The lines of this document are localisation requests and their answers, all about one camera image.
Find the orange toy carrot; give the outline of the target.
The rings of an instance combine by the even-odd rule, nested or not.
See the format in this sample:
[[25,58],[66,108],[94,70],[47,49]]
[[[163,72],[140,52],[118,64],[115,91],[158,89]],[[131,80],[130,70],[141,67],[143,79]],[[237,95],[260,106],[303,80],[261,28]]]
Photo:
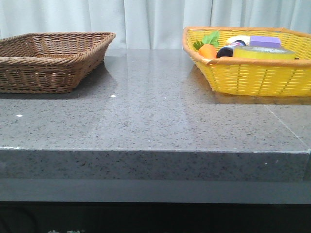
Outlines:
[[198,51],[198,54],[206,59],[214,59],[217,57],[216,49],[219,47],[219,37],[218,31],[211,32],[205,35],[201,41],[196,40],[193,47]]

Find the white curtain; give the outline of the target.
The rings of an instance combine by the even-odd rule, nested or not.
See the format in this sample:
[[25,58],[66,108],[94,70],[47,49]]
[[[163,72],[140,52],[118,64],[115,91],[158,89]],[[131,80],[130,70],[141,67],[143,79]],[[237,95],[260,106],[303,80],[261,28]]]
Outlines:
[[114,32],[115,49],[180,49],[187,26],[311,31],[308,0],[3,0],[0,35]]

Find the yellow tape roll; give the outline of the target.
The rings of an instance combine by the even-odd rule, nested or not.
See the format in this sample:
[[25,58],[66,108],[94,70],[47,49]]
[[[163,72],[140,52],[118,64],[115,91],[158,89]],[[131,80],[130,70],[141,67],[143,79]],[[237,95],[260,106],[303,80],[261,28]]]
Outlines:
[[293,60],[296,58],[296,53],[283,48],[241,46],[234,49],[233,57],[247,59]]

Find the brown wicker basket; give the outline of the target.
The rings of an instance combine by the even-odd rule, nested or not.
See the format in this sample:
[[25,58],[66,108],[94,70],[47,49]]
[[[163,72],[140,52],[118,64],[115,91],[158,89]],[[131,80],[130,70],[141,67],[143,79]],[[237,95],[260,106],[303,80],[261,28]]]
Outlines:
[[113,32],[27,33],[0,41],[1,93],[69,93],[103,60]]

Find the yellow wicker basket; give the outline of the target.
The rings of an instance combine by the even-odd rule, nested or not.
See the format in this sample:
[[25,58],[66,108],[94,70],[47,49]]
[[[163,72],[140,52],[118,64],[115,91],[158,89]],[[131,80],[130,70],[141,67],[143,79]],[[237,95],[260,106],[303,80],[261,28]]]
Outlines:
[[[283,48],[296,53],[293,60],[256,60],[222,57],[206,59],[193,44],[214,31],[220,34],[220,46],[237,35],[261,35],[280,38]],[[233,95],[298,96],[311,95],[311,35],[286,28],[271,27],[185,27],[184,51],[195,62],[212,90]]]

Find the purple rectangular block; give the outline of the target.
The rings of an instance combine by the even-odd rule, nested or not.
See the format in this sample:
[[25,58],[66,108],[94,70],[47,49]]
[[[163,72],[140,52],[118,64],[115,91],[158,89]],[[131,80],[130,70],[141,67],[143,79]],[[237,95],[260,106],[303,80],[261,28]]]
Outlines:
[[278,37],[252,35],[250,36],[249,46],[280,48],[281,41]]

